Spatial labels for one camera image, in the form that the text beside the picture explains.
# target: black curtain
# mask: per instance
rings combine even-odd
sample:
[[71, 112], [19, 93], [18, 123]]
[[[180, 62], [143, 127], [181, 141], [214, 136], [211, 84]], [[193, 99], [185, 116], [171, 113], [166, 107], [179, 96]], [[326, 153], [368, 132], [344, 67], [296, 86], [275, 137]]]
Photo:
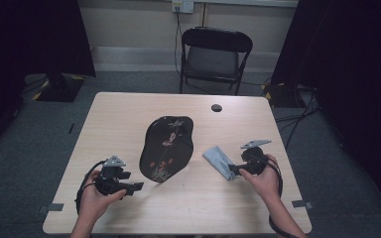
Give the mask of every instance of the black curtain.
[[272, 82], [315, 87], [381, 191], [381, 0], [300, 0]]
[[0, 118], [31, 73], [95, 76], [76, 0], [0, 0]]

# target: black folding chair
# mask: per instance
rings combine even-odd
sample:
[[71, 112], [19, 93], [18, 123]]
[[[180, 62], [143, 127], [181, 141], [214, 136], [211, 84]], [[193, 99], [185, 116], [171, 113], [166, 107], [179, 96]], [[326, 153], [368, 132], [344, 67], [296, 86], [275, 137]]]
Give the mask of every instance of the black folding chair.
[[252, 40], [240, 32], [207, 27], [186, 30], [182, 35], [180, 93], [184, 81], [188, 84], [188, 78], [193, 78], [230, 83], [229, 89], [236, 84], [237, 95], [252, 47]]

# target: chair backrest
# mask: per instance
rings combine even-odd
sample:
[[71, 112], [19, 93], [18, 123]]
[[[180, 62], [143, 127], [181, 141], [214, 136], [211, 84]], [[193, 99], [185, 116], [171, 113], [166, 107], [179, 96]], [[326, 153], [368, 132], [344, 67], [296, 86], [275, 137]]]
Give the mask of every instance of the chair backrest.
[[195, 27], [186, 30], [182, 35], [182, 47], [207, 48], [219, 51], [250, 53], [252, 40], [241, 32]]

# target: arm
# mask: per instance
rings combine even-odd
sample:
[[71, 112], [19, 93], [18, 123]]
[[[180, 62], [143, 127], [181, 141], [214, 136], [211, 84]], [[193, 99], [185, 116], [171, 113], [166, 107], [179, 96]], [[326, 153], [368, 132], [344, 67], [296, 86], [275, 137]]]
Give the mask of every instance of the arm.
[[[273, 156], [266, 156], [272, 161], [277, 162]], [[281, 230], [297, 237], [307, 237], [281, 200], [278, 193], [278, 178], [273, 169], [267, 166], [264, 172], [259, 176], [251, 175], [242, 169], [239, 171], [242, 176], [252, 184], [255, 191], [261, 196], [262, 200], [267, 205], [272, 220]]]
[[93, 184], [98, 174], [99, 171], [93, 171], [85, 183], [91, 185], [86, 185], [83, 191], [79, 215], [70, 234], [71, 238], [90, 237], [95, 222], [104, 214], [107, 207], [126, 194], [125, 189], [107, 196], [101, 194]]

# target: chair seat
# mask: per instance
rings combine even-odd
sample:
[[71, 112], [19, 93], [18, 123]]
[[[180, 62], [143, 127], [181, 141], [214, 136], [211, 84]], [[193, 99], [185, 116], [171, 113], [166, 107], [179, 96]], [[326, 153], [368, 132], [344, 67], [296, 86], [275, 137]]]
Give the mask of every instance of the chair seat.
[[187, 74], [234, 80], [238, 77], [238, 53], [191, 47]]

